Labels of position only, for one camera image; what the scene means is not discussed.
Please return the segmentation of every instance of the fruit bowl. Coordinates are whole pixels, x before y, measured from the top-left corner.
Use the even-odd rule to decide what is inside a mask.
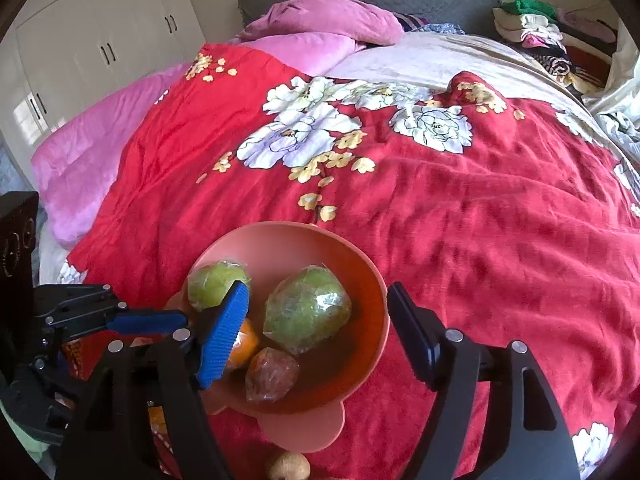
[[[295,222],[258,222],[229,232],[211,245],[193,269],[225,260],[243,264],[251,277],[248,318],[260,347],[280,348],[262,335],[264,304],[286,277],[309,265],[325,266],[352,302],[351,317],[336,335],[297,356],[300,376],[277,402],[248,402],[244,372],[225,375],[202,393],[207,413],[225,407],[254,416],[272,442],[295,452],[331,444],[344,425],[343,400],[369,377],[389,330],[386,287],[372,261],[357,247],[324,229]],[[167,304],[195,316],[186,284]]]

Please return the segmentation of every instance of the green fruit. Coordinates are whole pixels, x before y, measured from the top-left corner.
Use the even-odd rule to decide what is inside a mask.
[[[249,276],[238,264],[218,262],[197,269],[187,278],[189,303],[198,312],[218,306],[236,280],[249,286]]]
[[[310,266],[287,278],[266,303],[268,338],[292,354],[302,354],[333,336],[351,316],[351,300],[333,273]]]

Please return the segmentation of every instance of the plastic wrap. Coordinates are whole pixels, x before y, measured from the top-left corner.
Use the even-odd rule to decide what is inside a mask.
[[[251,279],[244,267],[233,262],[216,262],[194,269],[187,276],[189,303],[198,312],[218,306],[236,280],[250,286]]]
[[[231,348],[231,354],[229,354],[226,360],[225,369],[236,370],[236,368],[242,368],[251,360],[251,357],[254,356],[259,344],[260,340],[255,334],[251,322],[249,322],[247,318],[244,318],[240,332],[238,332],[234,345]]]
[[[271,293],[263,332],[298,355],[334,335],[350,316],[351,300],[334,274],[309,266]]]
[[[246,400],[275,402],[287,395],[298,380],[300,366],[295,357],[265,348],[251,360],[244,378]]]

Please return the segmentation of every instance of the black speaker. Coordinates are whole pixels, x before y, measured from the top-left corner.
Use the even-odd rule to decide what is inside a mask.
[[[33,315],[31,253],[36,246],[38,194],[0,195],[0,372],[12,380]]]

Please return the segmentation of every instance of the white wardrobe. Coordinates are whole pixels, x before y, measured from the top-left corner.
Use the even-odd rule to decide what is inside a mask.
[[[28,0],[0,44],[0,131],[34,184],[47,135],[204,43],[190,0]]]

